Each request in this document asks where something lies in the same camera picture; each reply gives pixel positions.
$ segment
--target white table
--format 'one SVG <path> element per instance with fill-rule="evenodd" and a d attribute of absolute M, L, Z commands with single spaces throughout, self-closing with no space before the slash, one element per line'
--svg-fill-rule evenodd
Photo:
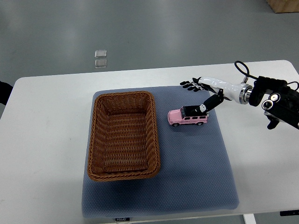
<path fill-rule="evenodd" d="M 246 64 L 254 76 L 299 79 L 288 61 Z M 81 196 L 93 94 L 178 85 L 200 76 L 233 84 L 243 80 L 233 64 L 19 79 L 0 120 L 0 223 L 84 223 Z M 133 221 L 299 208 L 299 131 L 285 123 L 268 130 L 261 106 L 225 101 L 216 113 L 240 200 L 237 209 Z"/>

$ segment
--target robotic arm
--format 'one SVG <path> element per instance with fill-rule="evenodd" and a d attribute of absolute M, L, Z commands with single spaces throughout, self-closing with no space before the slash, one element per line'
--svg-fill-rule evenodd
<path fill-rule="evenodd" d="M 243 72 L 237 64 L 242 64 L 247 72 Z M 198 79 L 193 78 L 189 81 L 181 82 L 183 88 L 187 88 L 189 91 L 195 92 L 199 90 L 207 90 L 215 93 L 208 98 L 203 104 L 193 111 L 194 115 L 200 113 L 206 113 L 216 106 L 221 104 L 224 99 L 234 100 L 239 104 L 249 103 L 252 106 L 258 106 L 264 94 L 269 94 L 268 100 L 262 103 L 262 108 L 265 110 L 264 114 L 270 120 L 268 129 L 273 129 L 281 121 L 286 122 L 293 127 L 299 129 L 299 93 L 297 89 L 293 90 L 285 80 L 278 80 L 268 77 L 259 76 L 258 78 L 249 74 L 248 67 L 240 61 L 235 62 L 236 68 L 245 75 L 245 78 L 240 84 L 231 84 L 223 80 L 200 77 Z M 248 78 L 253 78 L 254 87 L 246 84 Z"/>

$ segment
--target gray mat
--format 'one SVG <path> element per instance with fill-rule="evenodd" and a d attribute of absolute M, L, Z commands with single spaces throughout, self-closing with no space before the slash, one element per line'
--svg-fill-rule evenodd
<path fill-rule="evenodd" d="M 160 172 L 150 179 L 94 182 L 86 173 L 86 159 L 83 216 L 137 217 L 235 209 L 239 199 L 215 111 L 210 111 L 208 122 L 202 126 L 172 127 L 167 121 L 169 110 L 200 105 L 209 93 L 180 86 L 109 90 L 95 93 L 93 102 L 103 93 L 139 90 L 155 97 Z"/>

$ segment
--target pink toy car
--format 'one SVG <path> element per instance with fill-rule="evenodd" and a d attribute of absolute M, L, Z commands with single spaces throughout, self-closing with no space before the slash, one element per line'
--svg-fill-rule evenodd
<path fill-rule="evenodd" d="M 198 106 L 183 106 L 179 110 L 173 110 L 168 112 L 168 123 L 174 127 L 179 125 L 202 125 L 207 122 L 209 117 L 209 112 L 202 113 L 201 115 L 194 116 L 191 113 L 192 110 L 195 110 Z"/>

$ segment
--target brown wicker basket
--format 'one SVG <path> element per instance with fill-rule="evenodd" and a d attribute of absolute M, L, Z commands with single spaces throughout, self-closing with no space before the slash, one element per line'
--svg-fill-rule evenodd
<path fill-rule="evenodd" d="M 94 181 L 143 179 L 160 169 L 154 96 L 147 91 L 95 99 L 87 173 Z"/>

